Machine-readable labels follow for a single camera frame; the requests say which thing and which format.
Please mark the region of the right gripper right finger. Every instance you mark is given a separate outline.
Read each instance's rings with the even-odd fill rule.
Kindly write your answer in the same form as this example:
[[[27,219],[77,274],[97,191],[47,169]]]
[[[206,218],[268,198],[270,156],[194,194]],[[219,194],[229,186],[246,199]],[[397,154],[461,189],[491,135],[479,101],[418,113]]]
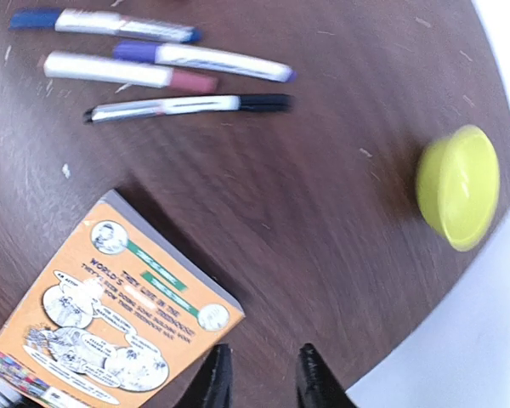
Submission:
[[[298,353],[296,393],[298,407],[356,407],[312,343]]]

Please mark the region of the orange cartoon paperback book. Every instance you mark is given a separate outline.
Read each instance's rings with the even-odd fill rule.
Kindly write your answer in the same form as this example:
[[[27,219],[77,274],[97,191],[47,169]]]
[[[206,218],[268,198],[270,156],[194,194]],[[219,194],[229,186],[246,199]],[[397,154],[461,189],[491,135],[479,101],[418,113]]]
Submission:
[[[139,407],[244,315],[111,190],[1,329],[0,379],[45,407]]]

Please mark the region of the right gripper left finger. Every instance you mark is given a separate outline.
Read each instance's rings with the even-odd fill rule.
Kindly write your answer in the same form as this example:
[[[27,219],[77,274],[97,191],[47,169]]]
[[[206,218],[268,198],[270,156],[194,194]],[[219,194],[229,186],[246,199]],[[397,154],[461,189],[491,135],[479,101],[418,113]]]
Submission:
[[[215,345],[182,396],[182,406],[229,408],[232,404],[233,367],[228,344]]]

